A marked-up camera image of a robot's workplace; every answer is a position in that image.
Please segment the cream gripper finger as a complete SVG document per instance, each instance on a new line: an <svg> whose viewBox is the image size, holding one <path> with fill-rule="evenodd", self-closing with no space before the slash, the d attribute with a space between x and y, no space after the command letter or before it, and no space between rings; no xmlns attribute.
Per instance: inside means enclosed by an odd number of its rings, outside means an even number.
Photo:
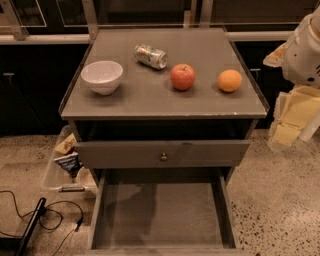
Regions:
<svg viewBox="0 0 320 256"><path fill-rule="evenodd" d="M283 51L284 44L280 45L273 52L268 54L264 58L263 64L273 68L281 67L283 62Z"/></svg>
<svg viewBox="0 0 320 256"><path fill-rule="evenodd" d="M320 127L320 89L295 86L276 100L269 145L290 147L297 139L309 141Z"/></svg>

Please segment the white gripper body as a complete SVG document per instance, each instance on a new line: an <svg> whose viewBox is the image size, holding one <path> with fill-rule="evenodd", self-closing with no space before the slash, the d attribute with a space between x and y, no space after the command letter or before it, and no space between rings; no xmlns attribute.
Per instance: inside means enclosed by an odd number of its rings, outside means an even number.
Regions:
<svg viewBox="0 0 320 256"><path fill-rule="evenodd" d="M320 18L307 15L285 43L282 71L294 84L320 85Z"/></svg>

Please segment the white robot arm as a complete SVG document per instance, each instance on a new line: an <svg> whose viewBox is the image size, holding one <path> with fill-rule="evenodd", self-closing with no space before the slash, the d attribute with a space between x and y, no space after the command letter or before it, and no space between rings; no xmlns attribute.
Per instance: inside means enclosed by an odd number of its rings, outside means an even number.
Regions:
<svg viewBox="0 0 320 256"><path fill-rule="evenodd" d="M320 126L320 7L263 64L280 67L283 77L294 84L276 100L270 145L290 147L297 139L310 140Z"/></svg>

